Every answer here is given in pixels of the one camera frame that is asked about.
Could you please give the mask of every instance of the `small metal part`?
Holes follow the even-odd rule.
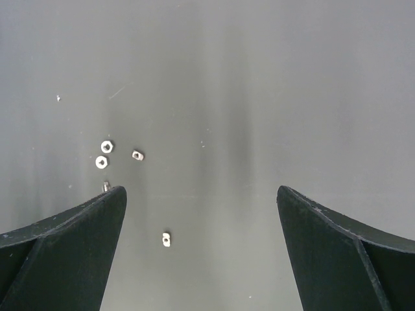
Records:
[[[111,189],[111,185],[109,181],[104,181],[104,185],[102,186],[102,191],[107,192]]]
[[[114,149],[114,144],[112,143],[112,141],[103,141],[102,142],[101,150],[105,154],[111,153],[113,149]]]
[[[166,248],[170,247],[170,233],[168,233],[168,232],[163,233],[163,245]]]
[[[134,150],[132,152],[132,157],[138,161],[144,160],[144,155],[141,152],[138,152],[137,150]]]
[[[95,165],[97,166],[97,168],[100,168],[102,170],[108,166],[108,159],[103,155],[100,155],[95,160]]]

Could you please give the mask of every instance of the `gray table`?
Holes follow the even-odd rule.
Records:
[[[301,310],[281,184],[415,238],[414,13],[413,1],[1,1],[0,231],[107,179],[128,209],[102,310]]]

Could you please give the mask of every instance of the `small metal piece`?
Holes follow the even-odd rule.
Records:
[[[168,232],[163,233],[163,245],[166,248],[170,247],[170,234]]]
[[[101,150],[105,154],[109,154],[114,149],[114,144],[111,141],[103,141],[101,144]]]
[[[109,181],[104,181],[104,185],[102,186],[102,191],[107,192],[111,189],[111,185]]]
[[[97,168],[100,168],[102,170],[108,166],[108,159],[103,155],[100,155],[95,160],[95,165],[97,166]]]
[[[132,152],[132,157],[138,161],[144,160],[144,155],[141,152],[138,152],[137,150],[134,150]]]

